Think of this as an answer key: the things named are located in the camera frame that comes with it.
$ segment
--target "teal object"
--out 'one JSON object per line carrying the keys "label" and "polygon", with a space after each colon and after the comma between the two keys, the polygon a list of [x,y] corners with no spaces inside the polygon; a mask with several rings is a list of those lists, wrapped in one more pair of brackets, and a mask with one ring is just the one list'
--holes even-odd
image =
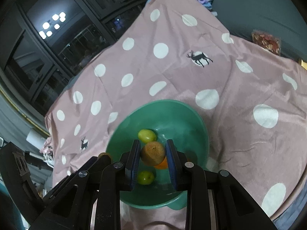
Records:
{"label": "teal object", "polygon": [[[106,149],[114,162],[120,160],[122,153],[130,151],[141,129],[153,130],[163,145],[167,139],[172,139],[178,151],[205,169],[209,154],[208,132],[202,118],[189,105],[176,100],[157,100],[131,113],[117,127]],[[122,191],[121,201],[140,209],[168,206],[180,210],[186,206],[187,193],[173,189],[168,169],[148,167],[140,160],[139,172],[142,170],[153,172],[154,182],[147,186],[136,184],[132,192]]]}

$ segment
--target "bowl rim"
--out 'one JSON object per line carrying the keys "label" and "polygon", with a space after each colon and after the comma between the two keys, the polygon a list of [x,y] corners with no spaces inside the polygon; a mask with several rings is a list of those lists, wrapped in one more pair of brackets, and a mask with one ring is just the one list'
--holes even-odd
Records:
{"label": "bowl rim", "polygon": [[[209,157],[209,134],[208,134],[208,130],[206,128],[206,125],[205,125],[205,122],[204,120],[202,119],[202,117],[198,114],[198,112],[193,109],[190,105],[184,103],[184,102],[181,102],[181,101],[178,101],[178,100],[173,100],[173,99],[161,99],[161,100],[155,100],[155,101],[151,101],[149,103],[146,103],[140,107],[138,107],[137,109],[135,109],[133,112],[131,112],[127,117],[125,117],[125,119],[122,121],[124,122],[126,120],[126,118],[130,117],[132,114],[134,114],[136,111],[142,109],[143,107],[145,106],[148,106],[150,104],[154,104],[154,103],[159,103],[159,102],[172,102],[172,103],[178,103],[180,105],[183,105],[185,107],[187,107],[188,109],[190,109],[194,115],[197,117],[197,119],[200,121],[202,127],[203,127],[203,131],[207,133],[207,146],[208,146],[208,153],[207,153],[207,159]],[[108,145],[106,147],[106,152],[107,152],[107,149],[109,147],[109,143],[111,142],[111,140],[113,139],[113,136],[114,136],[114,133],[117,131],[117,129],[119,128],[119,126],[122,124],[122,122],[116,127],[116,129],[114,130],[112,136],[110,137],[110,140],[108,142]],[[183,195],[183,192],[184,191],[178,191],[180,192],[177,196],[175,196],[173,199],[170,199],[164,203],[160,203],[160,204],[156,204],[156,205],[152,205],[152,206],[141,206],[141,205],[136,205],[136,204],[133,204],[131,202],[127,202],[126,200],[122,200],[120,199],[122,202],[124,202],[125,204],[131,206],[131,207],[134,207],[134,208],[138,208],[138,209],[157,209],[157,208],[161,208],[161,207],[164,207],[164,206],[167,206],[168,204],[171,204],[173,203],[174,201],[176,201],[180,196]]]}

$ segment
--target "brown fruit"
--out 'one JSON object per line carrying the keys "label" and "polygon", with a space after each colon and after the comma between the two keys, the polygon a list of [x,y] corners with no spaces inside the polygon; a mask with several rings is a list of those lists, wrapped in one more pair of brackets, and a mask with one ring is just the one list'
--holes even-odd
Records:
{"label": "brown fruit", "polygon": [[150,142],[141,150],[141,159],[147,166],[156,166],[163,162],[165,158],[165,148],[159,142]]}

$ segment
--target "metal screw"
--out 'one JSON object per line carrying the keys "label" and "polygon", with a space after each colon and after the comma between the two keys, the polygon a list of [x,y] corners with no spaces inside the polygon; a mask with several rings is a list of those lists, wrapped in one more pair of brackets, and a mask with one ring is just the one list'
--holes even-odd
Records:
{"label": "metal screw", "polygon": [[79,177],[86,177],[87,176],[87,171],[86,170],[81,170],[80,172],[79,172]]}
{"label": "metal screw", "polygon": [[116,162],[116,163],[113,164],[114,168],[116,168],[116,169],[121,168],[122,165],[123,165],[123,164],[122,164],[121,162]]}
{"label": "metal screw", "polygon": [[193,167],[194,167],[194,164],[193,164],[192,162],[186,162],[186,163],[185,163],[185,166],[186,166],[187,168],[193,168]]}
{"label": "metal screw", "polygon": [[229,175],[229,172],[227,170],[221,170],[220,174],[221,176],[227,177]]}

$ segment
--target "green fruit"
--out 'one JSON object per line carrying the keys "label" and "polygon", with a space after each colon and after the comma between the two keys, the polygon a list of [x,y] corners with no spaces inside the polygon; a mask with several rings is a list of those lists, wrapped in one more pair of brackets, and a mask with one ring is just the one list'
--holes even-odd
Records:
{"label": "green fruit", "polygon": [[138,133],[138,138],[145,144],[154,142],[157,140],[157,135],[148,129],[140,130]]}
{"label": "green fruit", "polygon": [[154,181],[154,174],[150,171],[141,171],[138,173],[138,184],[149,185]]}

